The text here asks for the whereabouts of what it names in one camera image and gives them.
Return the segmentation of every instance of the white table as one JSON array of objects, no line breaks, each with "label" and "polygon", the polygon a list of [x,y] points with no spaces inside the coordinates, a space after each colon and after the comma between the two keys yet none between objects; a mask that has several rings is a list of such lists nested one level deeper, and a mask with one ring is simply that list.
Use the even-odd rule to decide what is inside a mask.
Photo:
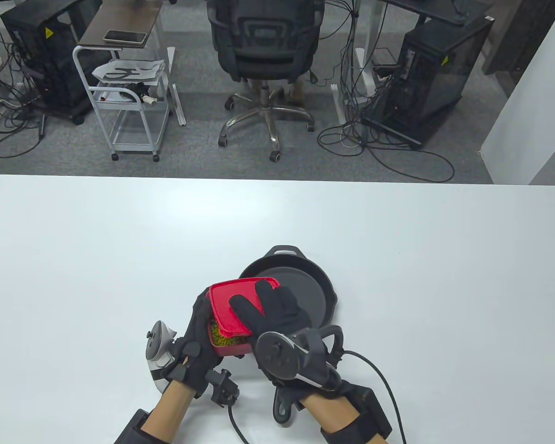
[{"label": "white table", "polygon": [[[159,397],[146,331],[181,330],[206,285],[277,244],[330,276],[409,444],[555,443],[555,187],[0,176],[0,444],[112,444]],[[324,442],[307,412],[273,422],[247,358],[224,363],[250,442]],[[341,373],[400,444],[354,359]],[[180,442],[239,442],[204,398]]]}]

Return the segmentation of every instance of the chair base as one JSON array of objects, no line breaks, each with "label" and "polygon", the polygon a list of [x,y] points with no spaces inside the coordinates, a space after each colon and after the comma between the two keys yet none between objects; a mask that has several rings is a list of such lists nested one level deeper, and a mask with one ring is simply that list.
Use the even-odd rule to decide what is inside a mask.
[{"label": "chair base", "polygon": [[307,122],[307,131],[314,131],[314,117],[307,112],[304,108],[298,108],[298,106],[287,106],[287,105],[276,105],[275,102],[278,98],[284,97],[283,87],[278,87],[269,93],[269,85],[266,80],[261,82],[261,94],[259,100],[254,100],[246,95],[239,93],[232,94],[224,104],[226,110],[234,109],[234,101],[239,100],[252,106],[246,112],[243,112],[233,118],[229,119],[222,129],[220,130],[220,137],[218,137],[218,145],[225,147],[228,144],[227,131],[236,125],[250,118],[261,116],[265,120],[267,129],[269,130],[269,138],[271,139],[271,146],[273,151],[269,156],[271,161],[279,161],[281,157],[280,152],[280,141],[278,136],[278,131],[276,129],[274,116],[276,113],[282,114],[294,114],[295,116],[302,117]]}]

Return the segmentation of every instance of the computer tower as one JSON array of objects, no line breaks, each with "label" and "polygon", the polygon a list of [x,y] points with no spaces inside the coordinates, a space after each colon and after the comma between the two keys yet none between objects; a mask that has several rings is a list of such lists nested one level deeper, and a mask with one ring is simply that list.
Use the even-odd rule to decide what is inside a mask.
[{"label": "computer tower", "polygon": [[381,107],[380,121],[420,142],[423,129],[459,99],[493,25],[480,17],[464,27],[431,19],[405,34],[400,71]]},{"label": "computer tower", "polygon": [[[72,51],[98,11],[101,0],[26,0],[1,15],[22,61],[22,72],[33,79],[40,102],[36,107],[80,123],[92,109],[82,85]],[[80,57],[87,79],[111,57],[102,51],[85,51]]]}]

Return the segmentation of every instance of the white pillar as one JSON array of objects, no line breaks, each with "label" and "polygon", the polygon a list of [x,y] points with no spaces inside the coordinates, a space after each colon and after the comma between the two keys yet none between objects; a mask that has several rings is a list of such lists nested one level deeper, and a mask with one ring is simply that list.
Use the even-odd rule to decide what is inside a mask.
[{"label": "white pillar", "polygon": [[496,184],[555,185],[555,23],[481,147]]}]

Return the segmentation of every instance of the smartphone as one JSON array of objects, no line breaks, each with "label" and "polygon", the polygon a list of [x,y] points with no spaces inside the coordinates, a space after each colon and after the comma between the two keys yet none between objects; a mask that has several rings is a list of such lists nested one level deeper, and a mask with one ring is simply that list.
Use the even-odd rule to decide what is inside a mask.
[{"label": "smartphone", "polygon": [[146,33],[109,30],[103,40],[111,43],[141,45],[146,40]]}]

